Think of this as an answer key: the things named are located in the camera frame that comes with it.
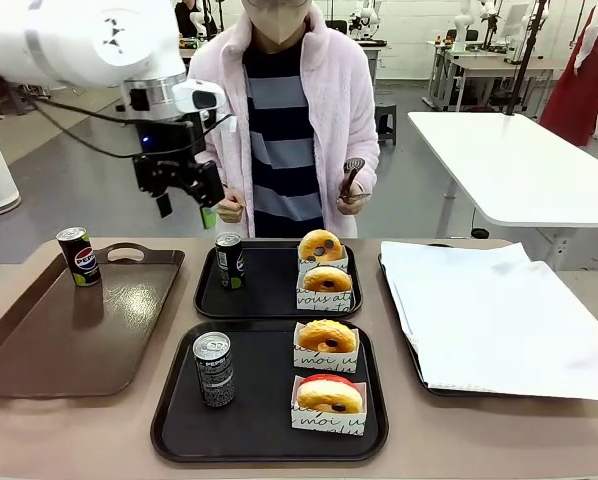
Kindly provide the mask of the person's left hand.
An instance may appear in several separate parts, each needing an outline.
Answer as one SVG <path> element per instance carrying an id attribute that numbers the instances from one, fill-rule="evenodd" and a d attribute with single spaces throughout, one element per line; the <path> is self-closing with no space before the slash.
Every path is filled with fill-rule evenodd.
<path id="1" fill-rule="evenodd" d="M 366 200 L 369 198 L 363 186 L 357 181 L 350 181 L 345 178 L 342 182 L 342 190 L 345 187 L 349 188 L 348 193 L 354 196 L 354 199 L 344 199 L 340 196 L 336 201 L 338 211 L 343 215 L 357 215 L 364 207 Z"/>

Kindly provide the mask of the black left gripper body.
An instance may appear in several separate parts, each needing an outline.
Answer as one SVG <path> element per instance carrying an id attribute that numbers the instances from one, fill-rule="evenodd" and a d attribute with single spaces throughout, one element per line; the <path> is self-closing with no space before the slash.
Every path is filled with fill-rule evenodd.
<path id="1" fill-rule="evenodd" d="M 153 197 L 168 187 L 184 189 L 195 181 L 194 156 L 205 146 L 199 125 L 189 118 L 171 123 L 148 122 L 135 126 L 140 153 L 132 158 L 138 187 Z"/>

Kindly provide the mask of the person's right hand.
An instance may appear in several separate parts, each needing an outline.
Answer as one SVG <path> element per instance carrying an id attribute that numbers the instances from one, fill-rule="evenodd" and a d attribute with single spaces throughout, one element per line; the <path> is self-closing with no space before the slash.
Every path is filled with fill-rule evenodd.
<path id="1" fill-rule="evenodd" d="M 224 199 L 219 202 L 217 213 L 225 223 L 240 223 L 245 207 L 245 198 L 239 190 L 225 188 Z"/>

